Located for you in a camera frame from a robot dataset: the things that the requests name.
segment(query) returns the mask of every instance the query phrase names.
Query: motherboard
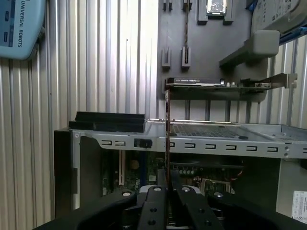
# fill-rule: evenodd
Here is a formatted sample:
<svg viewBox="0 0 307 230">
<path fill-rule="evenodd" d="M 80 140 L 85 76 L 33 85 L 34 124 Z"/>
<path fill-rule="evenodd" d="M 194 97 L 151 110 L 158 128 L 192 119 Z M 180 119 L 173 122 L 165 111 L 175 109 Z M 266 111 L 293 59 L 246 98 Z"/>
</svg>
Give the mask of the motherboard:
<svg viewBox="0 0 307 230">
<path fill-rule="evenodd" d="M 165 168 L 162 152 L 126 151 L 124 162 L 120 162 L 119 153 L 114 150 L 105 151 L 103 154 L 102 196 L 123 188 L 138 192 L 144 185 L 157 184 L 156 172 Z M 171 169 L 179 171 L 182 184 L 198 187 L 203 195 L 215 191 L 235 193 L 231 182 L 240 175 L 241 170 L 208 165 L 202 167 L 201 164 L 183 165 L 174 161 L 171 163 Z M 123 183 L 119 179 L 121 174 L 124 177 Z"/>
</svg>

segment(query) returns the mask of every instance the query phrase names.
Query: white label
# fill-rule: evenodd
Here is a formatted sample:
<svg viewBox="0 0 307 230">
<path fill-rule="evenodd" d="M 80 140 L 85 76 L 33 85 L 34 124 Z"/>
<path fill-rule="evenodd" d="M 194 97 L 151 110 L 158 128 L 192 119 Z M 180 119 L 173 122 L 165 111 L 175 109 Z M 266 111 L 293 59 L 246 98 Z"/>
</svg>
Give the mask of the white label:
<svg viewBox="0 0 307 230">
<path fill-rule="evenodd" d="M 259 0 L 253 13 L 252 32 L 268 28 L 297 5 L 298 0 Z"/>
<path fill-rule="evenodd" d="M 102 188 L 102 195 L 105 196 L 106 195 L 106 187 Z"/>
<path fill-rule="evenodd" d="M 294 191 L 292 218 L 307 224 L 307 192 Z"/>
<path fill-rule="evenodd" d="M 150 175 L 150 176 L 148 177 L 148 180 L 149 180 L 150 182 L 155 182 L 156 176 Z"/>
</svg>

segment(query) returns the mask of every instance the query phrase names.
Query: metal bracket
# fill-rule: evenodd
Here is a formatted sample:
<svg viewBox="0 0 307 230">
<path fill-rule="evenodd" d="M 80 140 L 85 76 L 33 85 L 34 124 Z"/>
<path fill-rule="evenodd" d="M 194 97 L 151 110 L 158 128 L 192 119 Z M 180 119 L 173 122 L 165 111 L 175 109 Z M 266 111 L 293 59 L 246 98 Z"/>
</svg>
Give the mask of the metal bracket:
<svg viewBox="0 0 307 230">
<path fill-rule="evenodd" d="M 192 0 L 182 0 L 182 10 L 185 12 L 187 10 L 187 3 L 189 1 L 189 11 L 192 10 L 192 4 L 193 1 Z"/>
<path fill-rule="evenodd" d="M 296 88 L 296 80 L 297 80 L 297 74 L 285 74 L 280 73 L 275 76 L 272 76 L 270 78 L 266 78 L 264 80 L 259 81 L 259 83 L 270 83 L 271 88 L 270 89 L 276 89 L 285 87 L 286 89 L 295 89 Z"/>
<path fill-rule="evenodd" d="M 168 0 L 168 10 L 171 12 L 173 10 L 173 1 Z"/>
<path fill-rule="evenodd" d="M 198 0 L 197 24 L 205 25 L 208 22 L 207 0 Z"/>
<path fill-rule="evenodd" d="M 235 20 L 235 5 L 233 0 L 227 0 L 226 15 L 223 19 L 223 25 L 231 25 Z"/>
<path fill-rule="evenodd" d="M 191 67 L 191 48 L 188 47 L 188 50 L 187 50 L 187 55 L 188 55 L 188 58 L 187 58 L 187 62 L 186 62 L 186 59 L 185 59 L 185 53 L 186 53 L 186 47 L 182 47 L 182 50 L 181 50 L 181 68 L 182 70 L 188 70 L 190 67 Z"/>
<path fill-rule="evenodd" d="M 171 55 L 172 51 L 167 47 L 162 50 L 162 68 L 169 70 L 171 68 Z"/>
<path fill-rule="evenodd" d="M 163 11 L 166 11 L 166 0 L 163 0 Z"/>
</svg>

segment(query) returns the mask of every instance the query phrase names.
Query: corrugated metal wall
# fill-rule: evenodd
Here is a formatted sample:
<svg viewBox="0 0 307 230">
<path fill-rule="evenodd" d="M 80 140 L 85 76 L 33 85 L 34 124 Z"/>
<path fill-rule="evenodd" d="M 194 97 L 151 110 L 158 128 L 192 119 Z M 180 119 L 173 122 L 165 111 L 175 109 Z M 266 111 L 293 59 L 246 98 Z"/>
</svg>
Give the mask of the corrugated metal wall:
<svg viewBox="0 0 307 230">
<path fill-rule="evenodd" d="M 156 99 L 158 1 L 49 0 L 46 39 L 30 62 L 0 59 L 0 229 L 52 218 L 53 130 L 76 111 L 164 114 Z M 280 47 L 268 75 L 299 74 L 261 103 L 173 101 L 172 118 L 307 128 L 306 37 Z"/>
</svg>

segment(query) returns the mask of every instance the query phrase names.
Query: screw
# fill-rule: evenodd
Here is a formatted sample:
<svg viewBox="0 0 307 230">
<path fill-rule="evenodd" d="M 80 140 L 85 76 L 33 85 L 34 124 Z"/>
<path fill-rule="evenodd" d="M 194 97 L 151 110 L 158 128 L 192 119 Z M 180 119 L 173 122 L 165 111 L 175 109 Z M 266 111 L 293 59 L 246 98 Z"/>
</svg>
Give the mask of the screw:
<svg viewBox="0 0 307 230">
<path fill-rule="evenodd" d="M 218 197 L 218 198 L 221 198 L 221 197 L 223 197 L 223 194 L 221 194 L 221 193 L 218 193 L 218 192 L 214 193 L 214 195 L 215 195 L 216 197 Z"/>
<path fill-rule="evenodd" d="M 189 189 L 189 188 L 187 188 L 187 187 L 183 187 L 183 188 L 182 188 L 182 191 L 184 191 L 184 192 L 188 192 L 188 191 L 190 191 L 190 189 Z"/>
<path fill-rule="evenodd" d="M 130 196 L 131 193 L 127 192 L 127 193 L 123 193 L 123 196 Z"/>
</svg>

